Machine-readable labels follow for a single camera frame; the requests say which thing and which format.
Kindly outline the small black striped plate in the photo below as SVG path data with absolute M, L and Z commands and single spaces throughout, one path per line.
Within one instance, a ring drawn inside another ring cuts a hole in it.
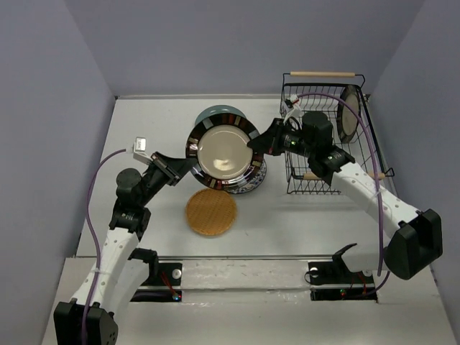
M 196 158 L 193 177 L 207 188 L 229 192 L 249 182 L 264 156 L 248 148 L 259 135 L 247 117 L 216 114 L 195 125 L 185 146 L 187 158 Z

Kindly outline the large black striped plate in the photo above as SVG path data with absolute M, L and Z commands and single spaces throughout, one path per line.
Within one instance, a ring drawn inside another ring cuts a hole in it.
M 337 106 L 336 127 L 341 143 L 349 143 L 357 132 L 358 120 L 354 114 L 359 115 L 361 110 L 357 88 L 348 85 L 342 91 L 340 99 L 351 109 L 339 103 Z

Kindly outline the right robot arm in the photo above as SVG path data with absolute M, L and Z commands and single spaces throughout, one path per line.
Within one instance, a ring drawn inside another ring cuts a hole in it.
M 378 250 L 357 244 L 347 247 L 331 263 L 332 276 L 350 280 L 357 271 L 386 270 L 409 280 L 443 254 L 441 217 L 432 209 L 420 211 L 380 185 L 355 159 L 334 144 L 334 127 L 322 112 L 303 115 L 298 128 L 275 118 L 267 130 L 252 137 L 248 147 L 278 156 L 292 152 L 306 157 L 312 173 L 332 189 L 347 196 L 377 222 Z

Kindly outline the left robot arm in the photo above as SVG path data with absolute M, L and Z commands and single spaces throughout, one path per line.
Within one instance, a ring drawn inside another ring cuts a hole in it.
M 142 283 L 158 278 L 156 251 L 139 247 L 151 216 L 147 204 L 166 185 L 177 185 L 197 160 L 159 152 L 134 152 L 133 157 L 147 169 L 127 168 L 117 175 L 106 238 L 94 242 L 96 261 L 71 299 L 54 310 L 58 344 L 115 344 L 121 310 Z

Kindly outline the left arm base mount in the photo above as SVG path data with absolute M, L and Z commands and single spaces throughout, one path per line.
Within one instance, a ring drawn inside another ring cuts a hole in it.
M 156 275 L 150 274 L 133 295 L 131 301 L 137 303 L 180 303 L 183 299 L 181 288 L 183 265 L 179 262 L 159 263 Z

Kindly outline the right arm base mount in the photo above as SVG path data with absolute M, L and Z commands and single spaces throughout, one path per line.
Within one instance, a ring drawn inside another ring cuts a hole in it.
M 343 254 L 355 247 L 349 244 L 332 255 L 329 261 L 308 263 L 304 280 L 310 287 L 312 301 L 372 300 L 377 302 L 376 286 L 372 274 L 351 272 L 345 265 Z

